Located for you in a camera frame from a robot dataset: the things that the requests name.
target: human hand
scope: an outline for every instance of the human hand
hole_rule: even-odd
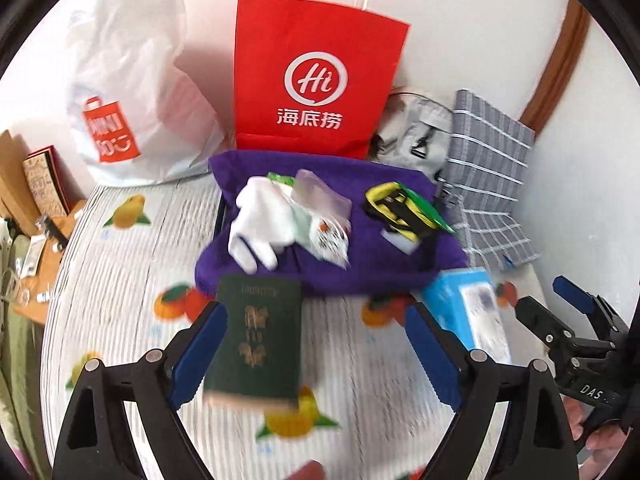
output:
[[[583,422],[587,418],[583,404],[571,397],[562,399],[569,427],[574,440],[582,436]],[[585,446],[591,451],[591,456],[580,467],[580,480],[594,480],[602,473],[616,457],[626,440],[626,434],[617,424],[606,424],[594,431],[587,439]]]
[[[311,462],[307,462],[302,469],[297,470],[286,480],[324,480],[325,478],[322,464],[312,460]]]

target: metal screw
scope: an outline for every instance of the metal screw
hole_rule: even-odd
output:
[[[469,355],[476,363],[484,363],[486,361],[486,354],[477,348],[469,352]]]
[[[539,372],[546,372],[549,368],[542,359],[533,359],[533,367]]]
[[[162,350],[158,350],[157,348],[149,350],[145,355],[145,359],[150,363],[157,363],[162,359]]]
[[[98,361],[98,359],[89,359],[84,364],[84,369],[87,372],[93,372],[98,366],[100,366],[100,361]]]

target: cardboard box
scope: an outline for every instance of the cardboard box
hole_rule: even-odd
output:
[[[35,221],[40,211],[31,196],[22,162],[26,154],[12,139],[9,131],[0,134],[0,211],[7,209],[27,236],[38,234]]]

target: white wall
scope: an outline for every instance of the white wall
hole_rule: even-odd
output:
[[[232,128],[236,0],[185,1],[188,36],[178,65]],[[94,183],[68,132],[64,40],[70,13],[90,2],[61,0],[0,80],[0,128],[10,127],[31,149],[54,144],[78,195]],[[517,117],[544,69],[565,6],[566,0],[370,0],[369,8],[412,25],[398,84],[428,89],[446,104],[457,89],[469,88]]]
[[[640,88],[592,23],[574,76],[533,150],[517,215],[542,252],[535,266],[549,307],[585,334],[586,318],[555,296],[551,283],[565,274],[630,322],[640,279],[639,153]]]

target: purple cloth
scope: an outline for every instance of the purple cloth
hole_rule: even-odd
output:
[[[306,295],[407,292],[427,286],[440,270],[466,267],[465,253],[452,235],[439,234],[433,260],[425,244],[408,256],[380,235],[383,223],[368,217],[362,210],[364,193],[385,182],[402,182],[432,200],[436,188],[419,171],[338,156],[252,151],[231,151],[213,156],[209,159],[209,167],[222,190],[231,218],[238,214],[236,197],[249,177],[266,176],[270,171],[290,176],[295,176],[300,169],[313,171],[331,189],[353,202],[350,265],[346,270],[316,260],[297,244],[278,255],[278,268],[273,272],[258,263],[258,274],[300,280]],[[196,263],[196,285],[207,294],[215,293],[220,276],[242,273],[227,251],[229,229],[229,225],[222,229]]]

